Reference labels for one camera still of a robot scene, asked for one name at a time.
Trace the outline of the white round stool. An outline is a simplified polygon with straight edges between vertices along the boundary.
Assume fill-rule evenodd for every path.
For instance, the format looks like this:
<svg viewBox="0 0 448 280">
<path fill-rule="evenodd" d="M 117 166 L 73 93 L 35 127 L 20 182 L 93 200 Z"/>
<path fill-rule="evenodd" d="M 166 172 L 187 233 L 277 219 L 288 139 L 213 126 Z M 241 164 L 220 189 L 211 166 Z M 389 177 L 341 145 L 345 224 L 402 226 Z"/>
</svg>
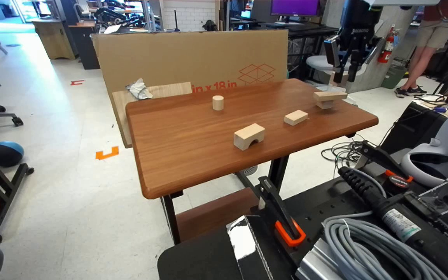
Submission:
<svg viewBox="0 0 448 280">
<path fill-rule="evenodd" d="M 349 62 L 350 62 L 350 59 L 347 61 L 347 65 L 344 68 L 343 76 L 348 75 Z M 306 64 L 308 66 L 310 66 L 311 68 L 318 70 L 318 71 L 323 71 L 326 74 L 332 74 L 334 72 L 333 66 L 327 62 L 327 58 L 325 55 L 310 56 L 306 59 Z M 368 65 L 366 63 L 363 63 L 362 66 L 356 72 L 356 75 L 360 75 L 360 74 L 364 73 L 367 66 Z"/>
</svg>

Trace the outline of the monitor with purple screen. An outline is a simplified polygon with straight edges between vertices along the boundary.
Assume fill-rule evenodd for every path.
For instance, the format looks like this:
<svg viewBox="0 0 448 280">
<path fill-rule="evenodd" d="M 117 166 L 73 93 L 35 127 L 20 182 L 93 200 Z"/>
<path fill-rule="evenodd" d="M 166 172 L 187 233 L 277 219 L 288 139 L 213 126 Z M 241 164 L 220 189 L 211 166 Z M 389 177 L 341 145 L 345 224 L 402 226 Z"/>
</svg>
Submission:
<svg viewBox="0 0 448 280">
<path fill-rule="evenodd" d="M 319 0 L 271 0 L 271 15 L 315 17 L 319 7 Z"/>
</svg>

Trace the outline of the shiny black box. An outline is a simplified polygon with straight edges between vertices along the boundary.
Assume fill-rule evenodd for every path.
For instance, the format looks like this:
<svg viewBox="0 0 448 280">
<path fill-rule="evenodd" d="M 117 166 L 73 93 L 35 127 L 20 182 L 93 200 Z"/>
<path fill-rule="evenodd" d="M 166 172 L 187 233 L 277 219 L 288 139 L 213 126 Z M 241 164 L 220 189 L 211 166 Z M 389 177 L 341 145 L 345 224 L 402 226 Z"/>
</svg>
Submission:
<svg viewBox="0 0 448 280">
<path fill-rule="evenodd" d="M 258 239 L 258 215 L 242 215 L 226 225 L 242 280 L 273 280 Z"/>
</svg>

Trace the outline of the light wooden cabinet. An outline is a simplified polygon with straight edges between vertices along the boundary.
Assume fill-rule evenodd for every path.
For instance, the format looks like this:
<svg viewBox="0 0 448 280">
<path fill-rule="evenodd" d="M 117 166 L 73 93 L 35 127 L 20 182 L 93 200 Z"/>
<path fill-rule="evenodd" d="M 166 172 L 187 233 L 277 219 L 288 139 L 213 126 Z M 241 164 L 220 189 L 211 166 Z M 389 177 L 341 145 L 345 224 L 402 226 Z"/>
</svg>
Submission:
<svg viewBox="0 0 448 280">
<path fill-rule="evenodd" d="M 77 58 L 62 21 L 35 19 L 32 24 L 50 60 Z"/>
</svg>

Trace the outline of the long rectangular wooden block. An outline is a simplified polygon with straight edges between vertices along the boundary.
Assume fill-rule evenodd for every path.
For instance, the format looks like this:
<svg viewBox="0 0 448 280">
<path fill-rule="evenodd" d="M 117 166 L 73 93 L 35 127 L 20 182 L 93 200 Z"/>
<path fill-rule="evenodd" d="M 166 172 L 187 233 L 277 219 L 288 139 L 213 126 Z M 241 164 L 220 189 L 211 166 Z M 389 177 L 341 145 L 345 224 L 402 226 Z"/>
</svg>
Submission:
<svg viewBox="0 0 448 280">
<path fill-rule="evenodd" d="M 347 93 L 343 91 L 318 91 L 313 93 L 317 102 L 330 102 L 347 98 Z"/>
</svg>

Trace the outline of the green bin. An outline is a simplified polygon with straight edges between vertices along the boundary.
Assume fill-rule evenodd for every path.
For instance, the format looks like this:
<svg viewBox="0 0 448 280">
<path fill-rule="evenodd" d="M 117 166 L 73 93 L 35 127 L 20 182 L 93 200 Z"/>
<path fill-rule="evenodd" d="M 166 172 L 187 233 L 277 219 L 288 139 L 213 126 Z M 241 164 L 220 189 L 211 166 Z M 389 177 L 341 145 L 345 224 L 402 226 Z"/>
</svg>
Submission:
<svg viewBox="0 0 448 280">
<path fill-rule="evenodd" d="M 396 88 L 398 83 L 403 79 L 405 73 L 407 73 L 407 68 L 405 66 L 392 65 L 385 74 L 381 87 L 386 89 Z"/>
</svg>

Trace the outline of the large cardboard sheet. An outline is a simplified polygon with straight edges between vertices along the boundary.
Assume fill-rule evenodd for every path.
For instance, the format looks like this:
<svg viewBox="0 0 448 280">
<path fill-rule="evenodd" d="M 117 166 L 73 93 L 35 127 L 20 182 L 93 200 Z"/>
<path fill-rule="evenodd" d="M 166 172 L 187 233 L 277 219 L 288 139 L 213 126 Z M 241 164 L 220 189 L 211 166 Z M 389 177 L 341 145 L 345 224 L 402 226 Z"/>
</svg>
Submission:
<svg viewBox="0 0 448 280">
<path fill-rule="evenodd" d="M 287 30 L 94 34 L 92 40 L 110 98 L 140 78 L 147 86 L 189 82 L 191 93 L 287 78 Z"/>
</svg>

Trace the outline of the black clamp with orange grip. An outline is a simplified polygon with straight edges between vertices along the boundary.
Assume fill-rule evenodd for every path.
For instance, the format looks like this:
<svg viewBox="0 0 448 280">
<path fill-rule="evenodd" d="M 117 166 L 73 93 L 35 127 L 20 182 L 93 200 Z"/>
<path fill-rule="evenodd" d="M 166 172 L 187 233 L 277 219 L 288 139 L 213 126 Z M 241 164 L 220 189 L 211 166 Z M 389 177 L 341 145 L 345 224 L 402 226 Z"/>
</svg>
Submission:
<svg viewBox="0 0 448 280">
<path fill-rule="evenodd" d="M 259 198 L 259 208 L 266 208 L 272 214 L 274 229 L 286 246 L 299 247 L 306 239 L 305 232 L 287 211 L 278 188 L 272 181 L 268 177 L 259 177 L 258 180 L 259 183 L 255 188 Z"/>
<path fill-rule="evenodd" d="M 362 141 L 360 147 L 356 150 L 360 154 L 355 166 L 356 169 L 360 170 L 368 163 L 376 163 L 385 170 L 384 174 L 387 180 L 384 185 L 390 193 L 404 193 L 409 190 L 413 177 L 407 174 L 386 151 L 368 140 Z"/>
</svg>

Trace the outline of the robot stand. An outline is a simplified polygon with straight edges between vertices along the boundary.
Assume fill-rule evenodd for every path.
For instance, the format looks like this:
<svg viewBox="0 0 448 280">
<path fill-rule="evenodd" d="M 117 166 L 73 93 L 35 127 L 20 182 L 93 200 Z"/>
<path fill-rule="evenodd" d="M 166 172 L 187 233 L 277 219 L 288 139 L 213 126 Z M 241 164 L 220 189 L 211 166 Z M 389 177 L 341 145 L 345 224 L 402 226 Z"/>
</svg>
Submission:
<svg viewBox="0 0 448 280">
<path fill-rule="evenodd" d="M 408 191 L 418 196 L 424 188 L 414 182 Z M 288 198 L 285 205 L 306 234 L 304 242 L 296 248 L 286 246 L 280 239 L 268 209 L 253 214 L 262 221 L 257 235 L 273 280 L 298 280 L 294 274 L 302 257 L 324 237 L 322 222 L 325 219 L 371 210 L 342 177 Z M 364 221 L 375 223 L 397 238 L 375 214 Z M 158 259 L 157 268 L 160 280 L 242 280 L 226 227 L 165 250 Z"/>
</svg>

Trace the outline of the wooden arch block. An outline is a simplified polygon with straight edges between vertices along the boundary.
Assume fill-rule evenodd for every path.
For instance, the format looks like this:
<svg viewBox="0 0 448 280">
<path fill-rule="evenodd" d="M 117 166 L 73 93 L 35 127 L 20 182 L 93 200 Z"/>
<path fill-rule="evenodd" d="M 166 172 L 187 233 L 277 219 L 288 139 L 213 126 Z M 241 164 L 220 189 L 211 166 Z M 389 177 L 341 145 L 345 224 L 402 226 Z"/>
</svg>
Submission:
<svg viewBox="0 0 448 280">
<path fill-rule="evenodd" d="M 246 126 L 234 133 L 233 144 L 238 149 L 245 151 L 252 145 L 263 142 L 265 128 L 257 123 Z"/>
</svg>

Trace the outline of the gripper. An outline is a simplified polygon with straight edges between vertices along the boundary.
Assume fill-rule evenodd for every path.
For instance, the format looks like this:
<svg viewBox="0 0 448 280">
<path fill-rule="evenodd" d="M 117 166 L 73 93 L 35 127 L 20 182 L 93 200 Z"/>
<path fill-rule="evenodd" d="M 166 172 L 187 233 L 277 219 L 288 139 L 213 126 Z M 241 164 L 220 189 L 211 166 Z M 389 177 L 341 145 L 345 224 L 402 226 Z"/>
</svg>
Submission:
<svg viewBox="0 0 448 280">
<path fill-rule="evenodd" d="M 381 12 L 382 6 L 371 6 L 364 0 L 345 0 L 339 29 L 340 50 L 333 50 L 335 84 L 341 83 L 349 58 L 347 81 L 355 81 L 357 71 L 365 62 L 361 50 L 370 53 L 380 41 L 375 37 L 375 26 L 379 23 Z"/>
</svg>

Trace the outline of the light wooden board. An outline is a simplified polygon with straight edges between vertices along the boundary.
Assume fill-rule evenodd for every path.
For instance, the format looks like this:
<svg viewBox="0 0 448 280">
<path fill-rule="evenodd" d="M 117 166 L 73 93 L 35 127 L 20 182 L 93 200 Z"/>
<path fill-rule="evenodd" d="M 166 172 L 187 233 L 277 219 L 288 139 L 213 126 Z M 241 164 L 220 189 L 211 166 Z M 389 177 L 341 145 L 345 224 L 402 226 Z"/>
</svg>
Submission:
<svg viewBox="0 0 448 280">
<path fill-rule="evenodd" d="M 153 98 L 166 98 L 192 93 L 192 85 L 190 82 L 167 84 L 160 86 L 151 86 L 147 88 Z M 112 108 L 114 110 L 117 125 L 121 133 L 121 138 L 125 148 L 132 148 L 132 138 L 126 115 L 126 105 L 130 102 L 138 101 L 128 90 L 114 92 L 110 95 Z"/>
</svg>

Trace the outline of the black cabinet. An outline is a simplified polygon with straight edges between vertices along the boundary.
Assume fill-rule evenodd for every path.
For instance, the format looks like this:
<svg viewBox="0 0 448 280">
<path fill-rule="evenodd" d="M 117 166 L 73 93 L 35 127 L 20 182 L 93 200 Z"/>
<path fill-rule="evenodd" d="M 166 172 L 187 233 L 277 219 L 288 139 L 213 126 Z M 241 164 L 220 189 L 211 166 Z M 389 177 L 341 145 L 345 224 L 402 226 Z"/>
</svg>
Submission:
<svg viewBox="0 0 448 280">
<path fill-rule="evenodd" d="M 68 27 L 76 44 L 83 68 L 85 70 L 100 69 L 92 41 L 92 35 L 96 33 L 95 23 L 84 21 L 78 22 L 76 25 L 69 25 Z"/>
</svg>

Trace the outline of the person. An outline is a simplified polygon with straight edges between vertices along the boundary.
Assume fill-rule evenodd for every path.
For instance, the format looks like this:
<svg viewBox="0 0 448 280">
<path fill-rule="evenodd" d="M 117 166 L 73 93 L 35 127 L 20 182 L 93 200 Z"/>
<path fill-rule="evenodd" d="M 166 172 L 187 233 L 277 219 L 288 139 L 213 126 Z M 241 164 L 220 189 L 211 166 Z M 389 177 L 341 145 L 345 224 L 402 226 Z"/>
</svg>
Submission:
<svg viewBox="0 0 448 280">
<path fill-rule="evenodd" d="M 440 0 L 435 6 L 425 6 L 418 27 L 416 49 L 409 63 L 409 77 L 405 84 L 395 89 L 396 97 L 422 96 L 427 91 L 417 79 L 427 69 L 434 53 L 448 41 L 448 0 Z"/>
</svg>

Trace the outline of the red fire extinguisher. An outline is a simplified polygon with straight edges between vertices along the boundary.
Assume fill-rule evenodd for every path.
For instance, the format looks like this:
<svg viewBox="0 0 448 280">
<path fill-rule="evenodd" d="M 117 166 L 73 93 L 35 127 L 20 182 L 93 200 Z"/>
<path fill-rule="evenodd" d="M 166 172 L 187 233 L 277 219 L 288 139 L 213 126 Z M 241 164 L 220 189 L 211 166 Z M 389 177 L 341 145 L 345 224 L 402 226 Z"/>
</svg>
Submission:
<svg viewBox="0 0 448 280">
<path fill-rule="evenodd" d="M 382 51 L 378 57 L 379 63 L 388 63 L 388 61 L 391 57 L 391 54 L 393 53 L 394 46 L 395 46 L 395 36 L 396 36 L 395 31 L 396 31 L 395 25 L 393 24 L 393 25 L 391 25 L 391 28 L 386 37 L 385 44 L 384 44 Z"/>
</svg>

